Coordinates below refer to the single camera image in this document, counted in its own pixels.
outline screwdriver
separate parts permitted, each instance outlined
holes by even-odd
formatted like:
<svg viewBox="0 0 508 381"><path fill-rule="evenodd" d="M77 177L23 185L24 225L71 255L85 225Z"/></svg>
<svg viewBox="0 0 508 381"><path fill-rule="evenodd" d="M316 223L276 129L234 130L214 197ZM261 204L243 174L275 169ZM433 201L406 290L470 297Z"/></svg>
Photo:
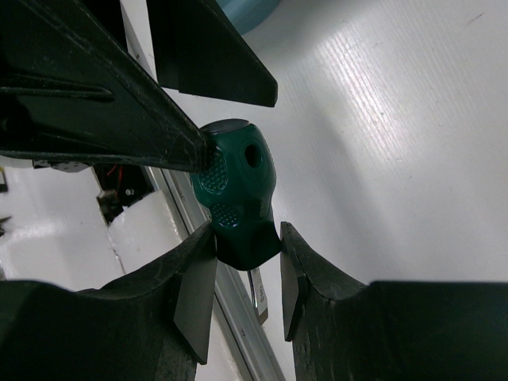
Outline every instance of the screwdriver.
<svg viewBox="0 0 508 381"><path fill-rule="evenodd" d="M202 128L213 143L208 169L190 176L194 193L212 219L217 257L248 271L258 321L268 316L259 266L278 254L281 242L273 222L271 196L275 166L261 131L241 119Z"/></svg>

